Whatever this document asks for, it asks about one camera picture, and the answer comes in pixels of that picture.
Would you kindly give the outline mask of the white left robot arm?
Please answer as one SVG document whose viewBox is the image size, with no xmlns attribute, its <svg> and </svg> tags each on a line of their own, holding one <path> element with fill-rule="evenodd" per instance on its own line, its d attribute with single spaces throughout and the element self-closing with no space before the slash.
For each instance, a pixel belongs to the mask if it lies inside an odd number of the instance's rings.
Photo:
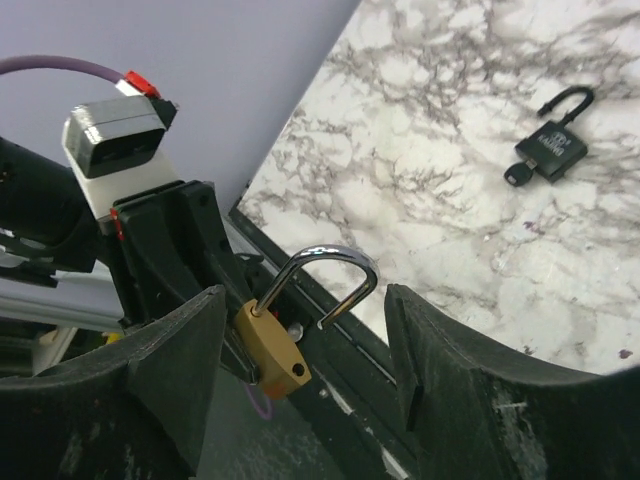
<svg viewBox="0 0 640 480">
<path fill-rule="evenodd" d="M 1 243 L 24 258 L 19 280 L 56 271 L 110 270 L 126 332 L 167 315 L 204 289 L 225 288 L 227 321 L 251 298 L 229 245 L 214 187 L 157 179 L 160 131 L 109 139 L 55 163 L 1 144 Z"/>
</svg>

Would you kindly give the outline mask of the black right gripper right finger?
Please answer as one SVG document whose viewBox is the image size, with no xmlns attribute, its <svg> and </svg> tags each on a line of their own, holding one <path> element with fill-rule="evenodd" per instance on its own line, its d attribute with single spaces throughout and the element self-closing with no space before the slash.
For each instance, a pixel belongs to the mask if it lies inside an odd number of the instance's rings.
<svg viewBox="0 0 640 480">
<path fill-rule="evenodd" d="M 639 371 L 596 375 L 518 352 L 409 287 L 384 313 L 424 479 L 635 479 Z"/>
</svg>

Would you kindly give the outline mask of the black padlock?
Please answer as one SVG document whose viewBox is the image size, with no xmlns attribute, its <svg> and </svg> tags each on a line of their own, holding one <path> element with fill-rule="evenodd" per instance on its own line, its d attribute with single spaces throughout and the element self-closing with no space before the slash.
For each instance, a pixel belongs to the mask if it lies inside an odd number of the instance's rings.
<svg viewBox="0 0 640 480">
<path fill-rule="evenodd" d="M 555 183 L 567 170 L 587 155 L 587 144 L 571 132 L 567 125 L 593 103 L 595 93 L 591 87 L 570 86 L 544 103 L 536 114 L 539 118 L 544 117 L 562 101 L 577 94 L 582 94 L 583 99 L 561 120 L 547 121 L 533 134 L 515 145 L 514 150 L 521 162 L 514 167 L 524 174 L 524 178 L 520 180 L 517 175 L 505 174 L 509 183 L 514 186 L 524 185 L 532 178 L 533 173 L 537 173 L 549 183 Z"/>
</svg>

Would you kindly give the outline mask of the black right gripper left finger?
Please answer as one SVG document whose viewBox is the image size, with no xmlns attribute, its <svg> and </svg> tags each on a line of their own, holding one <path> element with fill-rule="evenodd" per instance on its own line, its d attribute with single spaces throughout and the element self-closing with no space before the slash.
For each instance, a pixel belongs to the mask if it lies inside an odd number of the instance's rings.
<svg viewBox="0 0 640 480">
<path fill-rule="evenodd" d="M 194 477 L 226 320 L 209 287 L 115 343 L 2 379 L 2 478 Z"/>
</svg>

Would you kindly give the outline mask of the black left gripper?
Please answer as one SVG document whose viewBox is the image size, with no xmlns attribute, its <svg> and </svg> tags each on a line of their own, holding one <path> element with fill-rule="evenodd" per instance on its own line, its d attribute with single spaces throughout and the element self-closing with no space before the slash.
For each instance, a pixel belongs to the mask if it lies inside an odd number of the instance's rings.
<svg viewBox="0 0 640 480">
<path fill-rule="evenodd" d="M 216 285 L 233 320 L 252 292 L 234 254 L 210 182 L 177 181 L 116 201 L 107 265 L 133 331 Z"/>
</svg>

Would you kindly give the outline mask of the black-headed key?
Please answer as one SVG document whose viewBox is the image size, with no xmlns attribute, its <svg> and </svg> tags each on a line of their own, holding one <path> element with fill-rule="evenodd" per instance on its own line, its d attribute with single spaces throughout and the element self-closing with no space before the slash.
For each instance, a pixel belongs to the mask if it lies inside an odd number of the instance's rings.
<svg viewBox="0 0 640 480">
<path fill-rule="evenodd" d="M 536 168 L 537 164 L 532 160 L 520 161 L 511 165 L 503 177 L 511 186 L 521 187 L 533 178 Z"/>
</svg>

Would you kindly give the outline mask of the brass padlock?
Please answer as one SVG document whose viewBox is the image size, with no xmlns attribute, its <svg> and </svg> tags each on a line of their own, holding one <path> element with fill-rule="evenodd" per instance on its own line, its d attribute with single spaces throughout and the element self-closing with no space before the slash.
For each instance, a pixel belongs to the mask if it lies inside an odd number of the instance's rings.
<svg viewBox="0 0 640 480">
<path fill-rule="evenodd" d="M 272 400 L 283 399 L 304 386 L 311 380 L 311 373 L 296 342 L 269 311 L 269 307 L 298 270 L 319 260 L 348 263 L 360 268 L 365 275 L 357 288 L 317 322 L 321 330 L 361 303 L 378 285 L 378 268 L 371 257 L 350 247 L 321 244 L 302 249 L 290 257 L 266 293 L 241 307 L 233 324 L 258 366 L 257 385 Z"/>
</svg>

